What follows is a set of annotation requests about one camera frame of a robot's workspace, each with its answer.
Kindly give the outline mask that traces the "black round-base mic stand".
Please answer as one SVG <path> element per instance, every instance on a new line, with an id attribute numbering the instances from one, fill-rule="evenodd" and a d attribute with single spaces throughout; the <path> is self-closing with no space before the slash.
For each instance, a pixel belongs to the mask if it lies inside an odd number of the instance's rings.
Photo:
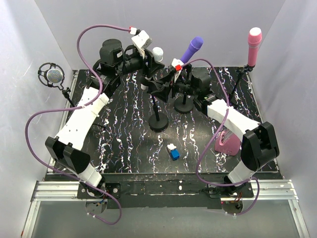
<path id="1" fill-rule="evenodd" d="M 149 127 L 154 132 L 162 132 L 168 127 L 168 117 L 166 114 L 159 112 L 158 106 L 156 104 L 156 99 L 152 94 L 153 86 L 151 84 L 154 83 L 152 78 L 148 78 L 144 76 L 141 79 L 141 89 L 146 90 L 148 94 L 151 95 L 154 114 L 149 117 Z"/>

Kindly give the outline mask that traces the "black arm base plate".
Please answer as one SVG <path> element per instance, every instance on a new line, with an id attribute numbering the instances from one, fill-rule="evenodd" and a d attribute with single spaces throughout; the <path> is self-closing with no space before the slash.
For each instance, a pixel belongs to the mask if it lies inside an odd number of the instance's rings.
<path id="1" fill-rule="evenodd" d="M 116 198 L 122 208 L 180 208 L 206 207 L 221 209 L 221 199 L 228 198 L 241 202 L 252 198 L 251 184 L 242 185 L 235 191 L 229 187 L 212 187 L 194 180 L 148 180 L 104 182 L 100 189 Z"/>

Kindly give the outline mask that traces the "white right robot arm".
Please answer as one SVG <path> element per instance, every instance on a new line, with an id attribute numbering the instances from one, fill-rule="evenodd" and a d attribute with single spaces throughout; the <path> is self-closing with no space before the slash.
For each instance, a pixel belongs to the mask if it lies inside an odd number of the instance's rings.
<path id="1" fill-rule="evenodd" d="M 150 92 L 163 101 L 169 94 L 181 93 L 194 98 L 198 111 L 220 123 L 233 132 L 240 140 L 241 156 L 238 165 L 225 177 L 225 193 L 235 197 L 242 191 L 242 184 L 280 154 L 274 127 L 269 122 L 252 120 L 230 105 L 227 94 L 221 99 L 211 90 L 211 77 L 208 71 L 194 73 L 187 66 L 177 66 L 161 80 L 154 80 Z"/>

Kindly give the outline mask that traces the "white handheld microphone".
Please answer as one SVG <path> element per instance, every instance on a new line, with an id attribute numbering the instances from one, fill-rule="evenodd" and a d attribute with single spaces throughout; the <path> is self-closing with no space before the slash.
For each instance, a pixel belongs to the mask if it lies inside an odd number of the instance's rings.
<path id="1" fill-rule="evenodd" d="M 154 59 L 157 62 L 162 62 L 163 60 L 163 49 L 160 47 L 154 47 L 152 49 L 152 53 L 154 54 Z"/>

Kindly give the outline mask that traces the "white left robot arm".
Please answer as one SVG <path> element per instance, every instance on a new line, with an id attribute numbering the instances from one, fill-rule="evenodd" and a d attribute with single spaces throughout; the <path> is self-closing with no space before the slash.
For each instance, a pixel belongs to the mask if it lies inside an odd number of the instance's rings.
<path id="1" fill-rule="evenodd" d="M 99 81 L 93 78 L 83 91 L 75 110 L 65 126 L 55 137 L 48 137 L 45 146 L 56 163 L 69 169 L 78 179 L 90 184 L 88 192 L 94 198 L 101 198 L 105 194 L 105 180 L 91 164 L 90 155 L 81 149 L 84 140 L 100 111 L 108 104 L 110 97 L 120 85 L 120 77 L 142 69 L 146 78 L 164 67 L 162 64 L 163 50 L 155 47 L 151 51 L 144 50 L 134 44 L 122 48 L 117 39 L 103 42 L 100 49 L 100 59 L 94 64 L 93 70 L 103 81 L 102 92 L 99 92 Z"/>

